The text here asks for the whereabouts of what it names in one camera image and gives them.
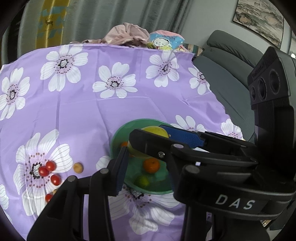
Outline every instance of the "blue gripper pad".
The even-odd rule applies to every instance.
[[[202,147],[204,145],[204,140],[200,139],[200,137],[194,132],[188,132],[179,128],[164,125],[160,125],[160,127],[166,130],[170,135],[170,139],[183,142],[190,148]]]

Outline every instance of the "green bowl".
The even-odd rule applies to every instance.
[[[169,125],[165,122],[153,119],[138,119],[130,121],[120,127],[111,141],[111,158],[116,158],[121,149],[120,145],[122,142],[127,142],[129,134],[134,129],[142,129],[147,126],[160,126]],[[172,187],[170,184],[170,178],[168,170],[166,169],[166,163],[160,160],[160,169],[155,174],[149,174],[143,169],[143,161],[145,159],[130,157],[128,167],[126,170],[126,176],[124,182],[130,188],[133,188],[142,193],[148,194],[168,194],[172,193]],[[139,177],[144,177],[145,180],[149,181],[149,185],[145,188],[139,187],[135,183]]]

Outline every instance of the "small potato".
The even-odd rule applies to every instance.
[[[73,169],[78,174],[82,173],[83,172],[83,165],[81,163],[77,162],[73,165]]]

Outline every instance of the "gray curtain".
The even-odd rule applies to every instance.
[[[124,22],[153,32],[181,33],[193,0],[71,0],[63,21],[62,44],[101,39]],[[17,57],[35,49],[35,38],[44,0],[30,0],[22,16]]]
[[[3,64],[8,64],[8,56],[7,56],[7,44],[8,44],[8,33],[9,33],[10,26],[6,29],[1,39],[1,66]]]
[[[63,43],[103,38],[124,22],[148,32],[180,33],[193,0],[72,0],[64,22]]]

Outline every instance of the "camera lens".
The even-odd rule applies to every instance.
[[[251,88],[251,97],[252,97],[253,100],[256,99],[256,91],[255,91],[255,88],[253,86]]]
[[[259,91],[259,95],[260,95],[261,99],[265,99],[265,97],[266,97],[266,86],[265,86],[263,78],[261,78],[258,81],[258,91]]]
[[[279,76],[274,70],[270,72],[269,82],[270,82],[270,87],[271,87],[272,92],[274,94],[277,94],[279,92],[279,88],[280,88]]]

